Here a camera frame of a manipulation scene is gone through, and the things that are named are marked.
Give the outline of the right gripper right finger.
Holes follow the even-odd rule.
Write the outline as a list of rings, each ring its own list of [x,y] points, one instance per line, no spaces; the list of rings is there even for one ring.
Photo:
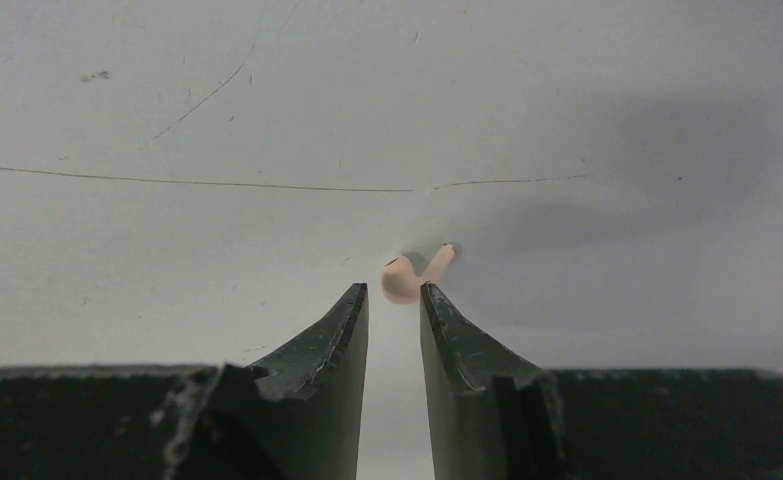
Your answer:
[[[546,369],[420,289],[438,479],[783,479],[783,375]]]

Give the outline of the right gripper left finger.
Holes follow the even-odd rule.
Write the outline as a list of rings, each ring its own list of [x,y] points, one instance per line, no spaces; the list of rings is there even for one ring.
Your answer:
[[[368,287],[256,362],[0,368],[0,479],[353,479]]]

